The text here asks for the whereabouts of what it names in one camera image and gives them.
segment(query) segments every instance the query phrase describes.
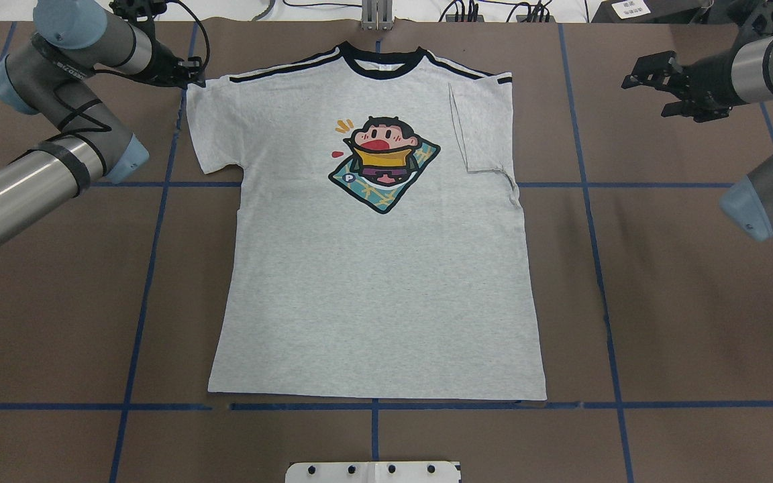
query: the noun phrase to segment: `shoulder stripe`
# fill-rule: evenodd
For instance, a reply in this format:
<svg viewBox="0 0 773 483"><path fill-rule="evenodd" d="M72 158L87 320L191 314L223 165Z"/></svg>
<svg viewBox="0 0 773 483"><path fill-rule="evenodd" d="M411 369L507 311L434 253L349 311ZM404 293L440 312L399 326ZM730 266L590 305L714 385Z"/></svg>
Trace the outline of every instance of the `shoulder stripe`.
<svg viewBox="0 0 773 483"><path fill-rule="evenodd" d="M494 74L485 72L484 70L475 70L475 68L467 67L466 65L459 64L448 58L437 57L435 54L426 51L426 56L429 58L429 62L438 66L450 70L460 76L468 77L470 79L481 79L482 77L490 77Z"/></svg>
<svg viewBox="0 0 773 483"><path fill-rule="evenodd" d="M258 70L253 70L251 72L247 72L246 74L241 74L240 76L230 76L228 77L228 80L233 83L242 83L248 80L254 81L256 79L273 76L274 74L287 74L289 72L306 70L306 68L313 68L319 65L329 64L337 58L341 58L341 53L338 51L338 49L333 49L330 52L318 53L291 64L274 65L273 67L269 68L259 68Z"/></svg>

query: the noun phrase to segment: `black strap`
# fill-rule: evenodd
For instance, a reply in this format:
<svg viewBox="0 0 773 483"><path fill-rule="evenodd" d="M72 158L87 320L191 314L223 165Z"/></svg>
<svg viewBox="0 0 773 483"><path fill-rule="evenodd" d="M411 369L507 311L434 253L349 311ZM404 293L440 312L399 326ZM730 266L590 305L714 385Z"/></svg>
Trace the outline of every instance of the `black strap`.
<svg viewBox="0 0 773 483"><path fill-rule="evenodd" d="M88 146L95 151L95 154L97 155L97 159L101 160L101 166L103 167L103 175L107 175L109 173L109 168L107 167L107 159L103 157L103 153L101 153L101 150L97 149L97 146L95 146L94 143L92 143L91 140L83 136L82 134L79 134L78 132L71 132L68 134L68 136L73 136L74 138L77 138L80 141L83 141L83 143L88 144Z"/></svg>
<svg viewBox="0 0 773 483"><path fill-rule="evenodd" d="M97 106L98 104L102 104L103 101L99 99L92 99L91 101L86 102L85 104L82 104L82 106L77 107L76 110L70 111L70 114L64 117L64 119L61 120L61 122L56 124L56 129L58 131L64 131L64 126L68 125L73 119L76 119L79 116L82 116L84 112L88 111L90 108Z"/></svg>
<svg viewBox="0 0 773 483"><path fill-rule="evenodd" d="M770 41L768 47L765 48L765 53L763 55L763 81L765 82L765 87L769 89L771 94L773 94L773 82L771 82L771 76L768 71L768 62L771 58L771 51L773 50L773 40Z"/></svg>
<svg viewBox="0 0 773 483"><path fill-rule="evenodd" d="M133 46L130 48L130 53L127 54L127 58L123 59L123 61L121 61L121 63L116 64L116 65L109 65L109 67L111 67L111 68L119 68L120 66L122 66L124 64L127 64L130 61L130 59L133 58L133 54L136 53L136 46L137 46L137 43L138 43L139 39L136 38L136 32L133 30L133 27L130 28L130 34L133 37Z"/></svg>
<svg viewBox="0 0 773 483"><path fill-rule="evenodd" d="M94 76L95 71L90 67L74 62L74 60L67 55L62 54L58 47L53 46L47 42L40 34L35 33L32 36L32 46L43 55L46 60L49 60L55 67L61 68L61 70L67 72L67 74L78 81L88 79L90 76Z"/></svg>
<svg viewBox="0 0 773 483"><path fill-rule="evenodd" d="M76 181L76 195L73 195L74 198L81 195L83 191L89 189L89 186L91 186L91 174L89 174L89 169L67 149L64 149L55 143L42 141L37 146L31 148L30 152L32 151L44 151L45 153L49 153L55 156L58 161L61 161L65 168L68 168L68 171L70 171L70 174L73 175L73 178Z"/></svg>

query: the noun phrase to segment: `folded sleeve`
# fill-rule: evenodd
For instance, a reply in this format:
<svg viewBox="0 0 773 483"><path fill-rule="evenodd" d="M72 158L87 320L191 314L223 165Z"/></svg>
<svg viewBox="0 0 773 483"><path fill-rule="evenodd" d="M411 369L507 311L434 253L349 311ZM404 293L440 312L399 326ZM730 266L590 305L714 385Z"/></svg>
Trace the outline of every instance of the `folded sleeve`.
<svg viewBox="0 0 773 483"><path fill-rule="evenodd" d="M512 74L449 85L455 138L470 173L498 171L515 180L512 163Z"/></svg>

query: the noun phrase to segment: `gray sleeve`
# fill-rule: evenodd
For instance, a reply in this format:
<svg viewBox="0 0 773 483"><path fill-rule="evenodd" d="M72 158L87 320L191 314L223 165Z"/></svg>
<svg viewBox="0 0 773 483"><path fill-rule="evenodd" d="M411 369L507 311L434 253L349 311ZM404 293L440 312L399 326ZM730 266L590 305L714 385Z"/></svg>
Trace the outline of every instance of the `gray sleeve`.
<svg viewBox="0 0 773 483"><path fill-rule="evenodd" d="M511 74L458 80L449 94L455 137L467 171L499 171L513 181Z"/></svg>
<svg viewBox="0 0 773 483"><path fill-rule="evenodd" d="M187 125L193 149L205 174L230 164L243 167L244 146L240 135L240 93L236 85L208 81L207 88L187 89Z"/></svg>

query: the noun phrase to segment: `cartoon print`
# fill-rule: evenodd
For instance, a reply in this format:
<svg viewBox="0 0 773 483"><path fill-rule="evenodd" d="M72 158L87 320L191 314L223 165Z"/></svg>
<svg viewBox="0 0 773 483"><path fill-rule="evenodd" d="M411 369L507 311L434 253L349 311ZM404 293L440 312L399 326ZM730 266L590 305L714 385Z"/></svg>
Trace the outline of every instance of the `cartoon print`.
<svg viewBox="0 0 773 483"><path fill-rule="evenodd" d="M336 131L354 127L339 121ZM343 140L352 151L331 180L378 213L386 214L418 178L440 147L424 140L398 117L371 117Z"/></svg>

